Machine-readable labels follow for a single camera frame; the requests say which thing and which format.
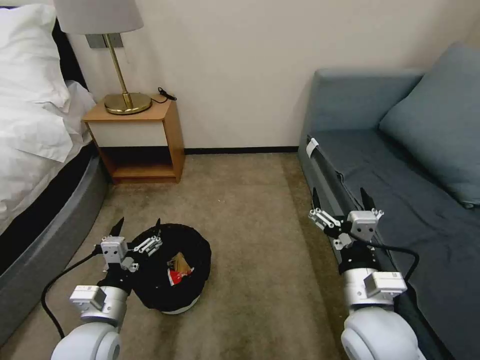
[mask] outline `wooden nightstand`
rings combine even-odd
[[[165,99],[160,95],[152,98]],[[185,153],[175,101],[153,101],[146,111],[113,115],[102,100],[83,121],[114,184],[180,181]]]

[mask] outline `wall outlet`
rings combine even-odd
[[[122,42],[122,37],[119,33],[113,33],[110,35],[110,41],[114,48],[123,48],[124,43]],[[85,35],[86,41],[90,49],[105,49],[107,44],[105,44],[104,38],[102,35]]]

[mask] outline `black cable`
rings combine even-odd
[[[160,95],[162,95],[163,97],[165,97],[165,100],[163,101],[158,101],[158,100],[155,100],[153,97],[151,98],[154,102],[156,102],[157,104],[165,104],[168,100],[172,100],[172,101],[177,101],[177,98],[175,96],[172,96],[170,95],[168,92],[166,92],[165,90],[163,90],[161,87],[158,87],[158,93]]]
[[[63,270],[60,274],[58,274],[57,276],[55,276],[44,288],[43,288],[43,291],[41,292],[41,307],[43,308],[43,310],[45,310],[46,314],[48,315],[48,317],[51,319],[51,321],[53,322],[53,324],[55,325],[57,331],[58,331],[58,334],[60,335],[60,337],[63,339],[65,337],[65,333],[64,331],[62,330],[62,327],[60,326],[60,323],[59,321],[57,320],[57,318],[55,317],[55,315],[53,314],[53,312],[50,311],[49,307],[47,306],[47,292],[50,290],[50,287],[52,287],[52,285],[58,280],[60,279],[63,275],[65,275],[66,273],[68,273],[70,270],[73,270],[75,269],[77,266],[79,265],[82,265],[84,262],[86,262],[87,260],[93,258],[95,255],[98,255],[98,254],[101,254],[102,253],[102,249],[100,248],[99,245],[95,246],[95,249],[91,252],[90,255],[88,255],[87,257],[84,257],[82,260],[74,263],[72,266],[69,266],[67,267],[65,270]]]
[[[353,234],[352,232],[350,232],[348,235],[350,235],[352,238],[354,238],[355,240],[357,240],[361,243],[364,243],[366,245],[371,246],[372,248],[379,248],[379,249],[384,249],[384,250],[395,251],[395,252],[398,252],[398,253],[404,253],[404,254],[412,255],[414,257],[413,264],[410,266],[410,269],[408,270],[405,277],[403,278],[406,283],[409,281],[410,277],[412,276],[415,269],[417,268],[417,265],[420,262],[420,256],[413,250],[403,248],[403,247],[397,247],[397,246],[383,245],[383,244],[380,244],[380,243],[368,242],[368,241],[365,241],[362,238],[358,237],[357,235]]]

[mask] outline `sofa armrest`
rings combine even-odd
[[[375,128],[423,72],[321,69],[313,76],[302,139],[315,131]]]

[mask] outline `bed frame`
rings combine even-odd
[[[60,30],[58,21],[52,34],[60,54],[63,78],[86,88],[72,46]],[[89,234],[106,193],[107,181],[100,159],[92,156],[63,208],[0,276],[0,345],[7,341],[39,302],[44,286],[67,266]]]

